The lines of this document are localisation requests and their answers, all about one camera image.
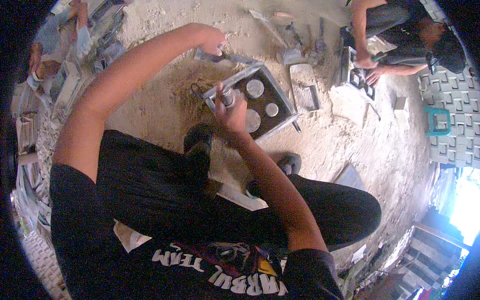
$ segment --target worker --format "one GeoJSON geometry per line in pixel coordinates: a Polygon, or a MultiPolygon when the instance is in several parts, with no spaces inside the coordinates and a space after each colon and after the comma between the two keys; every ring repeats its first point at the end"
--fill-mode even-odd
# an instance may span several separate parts
{"type": "Polygon", "coordinates": [[[22,79],[34,90],[35,95],[46,108],[53,103],[49,92],[44,90],[42,82],[55,75],[65,60],[70,43],[76,38],[76,54],[83,58],[91,48],[90,34],[87,28],[88,5],[80,0],[73,0],[66,5],[63,12],[52,14],[38,30],[30,49],[29,62],[25,62],[22,79]],[[76,34],[66,26],[69,20],[76,18],[76,34]]]}
{"type": "MultiPolygon", "coordinates": [[[[356,65],[372,69],[366,83],[376,85],[383,74],[411,75],[427,67],[427,56],[451,72],[461,73],[465,53],[446,24],[434,22],[418,0],[353,0],[352,27],[356,65]],[[379,61],[372,61],[366,39],[379,36],[397,46],[379,61]]],[[[343,36],[351,44],[349,32],[343,36]]]]}
{"type": "Polygon", "coordinates": [[[194,47],[221,55],[224,43],[220,30],[203,24],[164,33],[123,54],[78,100],[50,175],[52,242],[73,299],[342,298],[327,244],[372,233],[380,206],[368,193],[336,184],[298,178],[297,190],[247,133],[243,95],[229,109],[217,95],[215,134],[243,158],[267,209],[241,210],[201,189],[212,126],[190,129],[184,154],[104,131],[111,113],[178,55],[194,47]],[[299,191],[313,196],[316,216],[299,191]],[[152,239],[127,253],[114,218],[152,239]],[[284,271],[278,247],[266,241],[287,249],[284,271]]]}

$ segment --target green plastic stool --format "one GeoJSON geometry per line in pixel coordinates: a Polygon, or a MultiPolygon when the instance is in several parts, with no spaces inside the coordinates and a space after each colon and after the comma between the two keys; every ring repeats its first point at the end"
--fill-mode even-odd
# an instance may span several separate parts
{"type": "Polygon", "coordinates": [[[423,107],[423,111],[428,113],[428,125],[430,127],[430,129],[425,133],[426,137],[450,135],[452,128],[450,126],[450,111],[448,109],[425,106],[423,107]],[[435,115],[447,116],[447,128],[436,128],[435,115]]]}

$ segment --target stool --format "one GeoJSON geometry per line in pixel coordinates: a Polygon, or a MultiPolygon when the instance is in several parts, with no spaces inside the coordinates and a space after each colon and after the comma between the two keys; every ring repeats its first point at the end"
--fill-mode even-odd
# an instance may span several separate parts
{"type": "Polygon", "coordinates": [[[428,132],[425,133],[426,137],[429,136],[446,136],[450,135],[452,129],[450,128],[450,111],[444,108],[436,108],[436,107],[423,107],[423,111],[428,113],[428,125],[430,129],[428,132]],[[447,128],[445,129],[438,129],[435,124],[435,114],[437,115],[446,115],[447,116],[447,128]]]}

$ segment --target circular metal disc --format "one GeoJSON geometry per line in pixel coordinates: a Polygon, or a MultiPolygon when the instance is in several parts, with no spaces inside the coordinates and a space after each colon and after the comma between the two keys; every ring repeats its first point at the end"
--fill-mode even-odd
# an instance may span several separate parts
{"type": "Polygon", "coordinates": [[[247,83],[247,92],[252,98],[258,98],[264,93],[264,84],[258,79],[252,79],[247,83]]]}
{"type": "Polygon", "coordinates": [[[245,126],[248,133],[255,132],[260,127],[260,115],[253,109],[247,109],[247,116],[245,118],[245,126]]]}
{"type": "Polygon", "coordinates": [[[278,114],[278,105],[275,103],[268,103],[265,107],[265,112],[267,113],[267,116],[273,118],[278,114]]]}

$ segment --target sandy ground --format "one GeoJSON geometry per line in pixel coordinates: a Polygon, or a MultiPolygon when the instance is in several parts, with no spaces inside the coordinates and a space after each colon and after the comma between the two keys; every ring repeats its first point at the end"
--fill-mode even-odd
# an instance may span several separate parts
{"type": "MultiPolygon", "coordinates": [[[[265,61],[288,95],[291,86],[287,68],[275,60],[281,46],[250,16],[248,9],[265,15],[289,12],[296,16],[296,27],[302,33],[307,32],[307,24],[311,24],[313,38],[318,34],[319,17],[323,16],[324,37],[330,50],[328,57],[333,56],[338,44],[339,27],[349,22],[343,5],[333,0],[135,0],[124,9],[126,23],[119,39],[131,47],[190,22],[215,25],[228,34],[226,51],[265,61]]],[[[113,114],[108,128],[182,152],[186,131],[213,117],[206,105],[189,91],[190,85],[198,83],[207,88],[242,69],[228,61],[214,65],[192,59],[190,51],[167,66],[113,114]]],[[[357,244],[333,252],[340,271],[350,267],[353,253],[363,244],[367,244],[368,255],[376,252],[380,242],[393,248],[412,221],[423,217],[434,167],[429,163],[429,142],[424,137],[427,123],[416,77],[384,76],[377,87],[375,101],[382,119],[379,121],[369,109],[362,128],[332,113],[333,101],[341,101],[332,99],[328,93],[335,68],[333,60],[315,67],[322,109],[299,117],[302,133],[287,126],[260,146],[277,159],[287,151],[300,154],[300,175],[313,180],[333,181],[350,162],[366,190],[380,202],[383,219],[378,230],[357,244]],[[399,128],[393,114],[397,96],[408,97],[408,131],[399,128]]],[[[238,153],[226,148],[220,140],[213,144],[210,173],[217,180],[239,188],[251,179],[238,153]]]]}

